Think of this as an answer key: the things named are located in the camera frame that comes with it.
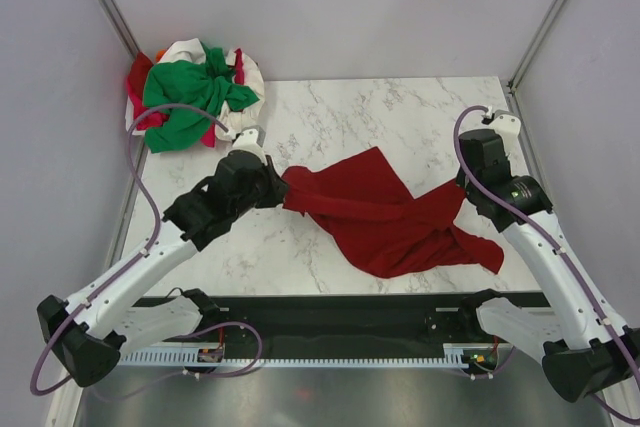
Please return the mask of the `dark red t shirt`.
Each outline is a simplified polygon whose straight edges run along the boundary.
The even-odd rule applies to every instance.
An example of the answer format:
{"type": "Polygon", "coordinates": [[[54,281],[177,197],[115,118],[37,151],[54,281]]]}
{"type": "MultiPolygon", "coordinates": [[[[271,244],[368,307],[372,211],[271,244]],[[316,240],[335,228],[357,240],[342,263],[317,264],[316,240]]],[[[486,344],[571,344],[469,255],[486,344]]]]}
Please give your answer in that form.
{"type": "Polygon", "coordinates": [[[381,150],[370,148],[321,171],[291,166],[284,207],[309,215],[355,268],[382,279],[439,266],[479,264],[496,274],[504,252],[455,219],[465,192],[450,180],[413,197],[381,150]]]}

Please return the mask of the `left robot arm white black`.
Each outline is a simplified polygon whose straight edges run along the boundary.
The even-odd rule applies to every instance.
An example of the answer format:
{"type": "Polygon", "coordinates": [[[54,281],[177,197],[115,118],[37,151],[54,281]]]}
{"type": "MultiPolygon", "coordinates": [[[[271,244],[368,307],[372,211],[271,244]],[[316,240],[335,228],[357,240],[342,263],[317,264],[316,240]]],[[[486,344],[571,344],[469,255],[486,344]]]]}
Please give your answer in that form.
{"type": "Polygon", "coordinates": [[[121,357],[171,338],[208,340],[219,329],[219,316],[204,294],[193,290],[164,305],[136,307],[163,277],[227,234],[252,209],[283,203],[287,184],[271,157],[260,149],[234,149],[213,175],[180,195],[164,212],[138,249],[71,296],[49,295],[36,312],[46,343],[36,362],[30,388],[49,354],[80,387],[105,378],[121,357]]]}

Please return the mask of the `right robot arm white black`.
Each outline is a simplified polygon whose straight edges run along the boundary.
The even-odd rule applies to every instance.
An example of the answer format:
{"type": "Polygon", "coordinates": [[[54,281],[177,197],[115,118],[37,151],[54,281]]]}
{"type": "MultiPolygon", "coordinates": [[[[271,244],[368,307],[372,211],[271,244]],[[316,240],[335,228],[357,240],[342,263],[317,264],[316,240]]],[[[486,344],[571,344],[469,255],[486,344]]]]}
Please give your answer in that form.
{"type": "Polygon", "coordinates": [[[553,310],[540,319],[491,294],[463,310],[467,339],[498,336],[538,362],[566,401],[575,402],[639,376],[639,331],[604,298],[568,246],[539,182],[515,176],[502,137],[477,129],[454,137],[456,182],[477,213],[524,260],[553,310]]]}

